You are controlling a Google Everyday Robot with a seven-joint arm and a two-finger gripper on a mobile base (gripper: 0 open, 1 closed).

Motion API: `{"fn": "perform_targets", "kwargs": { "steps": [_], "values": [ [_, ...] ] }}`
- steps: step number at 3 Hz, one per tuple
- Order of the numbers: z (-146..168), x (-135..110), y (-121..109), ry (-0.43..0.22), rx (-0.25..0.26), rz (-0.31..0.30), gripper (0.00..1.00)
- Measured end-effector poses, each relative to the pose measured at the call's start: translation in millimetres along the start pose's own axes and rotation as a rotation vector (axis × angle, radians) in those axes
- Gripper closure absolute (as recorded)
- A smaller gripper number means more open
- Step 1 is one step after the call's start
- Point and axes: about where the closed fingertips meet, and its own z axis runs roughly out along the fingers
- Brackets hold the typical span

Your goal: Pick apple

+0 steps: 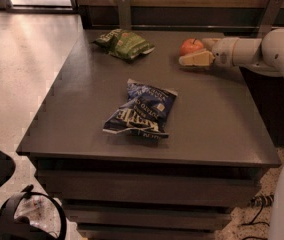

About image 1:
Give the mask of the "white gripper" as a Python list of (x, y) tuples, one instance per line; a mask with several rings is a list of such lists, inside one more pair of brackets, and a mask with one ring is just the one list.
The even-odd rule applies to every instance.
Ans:
[(203, 38), (202, 43), (205, 49), (181, 56), (179, 63), (182, 66), (207, 67), (214, 61), (218, 67), (231, 68), (234, 66), (233, 51), (237, 42), (238, 38), (235, 37)]

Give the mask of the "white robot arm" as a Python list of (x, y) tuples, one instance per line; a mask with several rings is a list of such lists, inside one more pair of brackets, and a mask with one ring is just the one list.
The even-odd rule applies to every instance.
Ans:
[[(259, 38), (204, 38), (203, 48), (179, 57), (185, 67), (245, 67), (284, 79), (284, 28)], [(270, 217), (268, 240), (284, 240), (284, 166), (280, 172)]]

